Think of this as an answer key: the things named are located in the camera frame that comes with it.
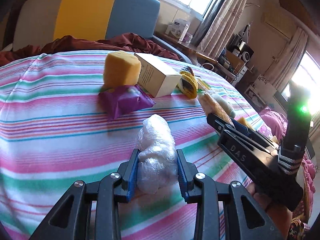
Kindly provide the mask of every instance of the red blanket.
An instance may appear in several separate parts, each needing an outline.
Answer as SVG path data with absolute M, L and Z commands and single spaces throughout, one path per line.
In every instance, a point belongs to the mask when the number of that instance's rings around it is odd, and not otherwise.
M 57 52 L 76 50 L 124 50 L 179 60 L 176 54 L 163 49 L 153 41 L 145 40 L 134 33 L 125 33 L 110 40 L 98 41 L 80 40 L 68 35 L 48 43 L 42 49 L 39 46 L 28 45 L 17 51 L 3 51 L 0 52 L 0 66 L 4 66 L 17 59 L 37 56 L 42 53 L 54 54 Z

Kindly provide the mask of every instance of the bed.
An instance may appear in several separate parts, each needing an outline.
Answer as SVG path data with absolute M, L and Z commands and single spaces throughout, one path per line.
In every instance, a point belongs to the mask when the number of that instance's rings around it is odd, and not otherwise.
M 108 122 L 98 104 L 109 51 L 41 54 L 0 67 L 0 221 L 12 239 L 28 239 L 77 179 L 102 179 L 127 161 L 142 121 L 152 114 L 169 123 L 176 147 L 200 172 L 217 181 L 250 182 L 217 146 L 197 99 L 175 90 L 156 105 Z M 160 58 L 180 70 L 184 62 Z M 232 104 L 262 134 L 271 130 L 249 103 L 217 74 L 191 65 L 195 74 Z M 129 239 L 192 239 L 196 205 L 186 204 L 178 184 L 155 195 L 137 190 L 119 206 L 121 235 Z M 224 223 L 220 223 L 224 238 Z

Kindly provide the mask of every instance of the metal bolt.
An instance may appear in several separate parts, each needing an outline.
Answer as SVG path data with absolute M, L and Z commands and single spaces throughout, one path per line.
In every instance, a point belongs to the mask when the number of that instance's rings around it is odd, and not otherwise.
M 231 186 L 232 187 L 240 187 L 241 183 L 239 181 L 233 181 L 233 182 L 231 182 Z
M 111 177 L 112 179 L 117 179 L 117 178 L 120 177 L 120 174 L 117 173 L 117 172 L 113 172 L 113 173 L 110 174 L 110 177 Z
M 73 185 L 75 187 L 82 187 L 83 186 L 83 181 L 82 180 L 77 180 Z
M 197 179 L 204 179 L 205 178 L 205 174 L 199 172 L 199 173 L 196 174 L 196 178 Z

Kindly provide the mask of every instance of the wooden table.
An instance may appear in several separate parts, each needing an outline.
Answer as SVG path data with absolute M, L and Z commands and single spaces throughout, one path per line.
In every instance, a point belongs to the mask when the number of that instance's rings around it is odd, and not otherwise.
M 156 36 L 167 41 L 168 43 L 171 43 L 174 47 L 178 47 L 182 49 L 182 52 L 187 55 L 188 58 L 192 61 L 192 63 L 196 62 L 196 58 L 200 57 L 206 61 L 209 61 L 214 67 L 218 68 L 221 72 L 223 72 L 228 78 L 231 79 L 231 81 L 236 79 L 236 76 L 231 73 L 229 70 L 224 68 L 222 65 L 218 63 L 214 58 L 211 58 L 210 55 L 206 54 L 205 52 L 199 50 L 196 46 L 179 41 L 178 39 L 169 36 L 165 33 L 156 32 Z

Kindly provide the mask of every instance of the purple snack package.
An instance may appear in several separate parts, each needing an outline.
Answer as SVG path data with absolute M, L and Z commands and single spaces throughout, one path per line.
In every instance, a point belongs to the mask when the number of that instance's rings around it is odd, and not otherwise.
M 125 85 L 109 89 L 99 93 L 99 97 L 101 105 L 108 113 L 108 121 L 140 109 L 153 107 L 156 104 L 141 90 L 139 85 Z

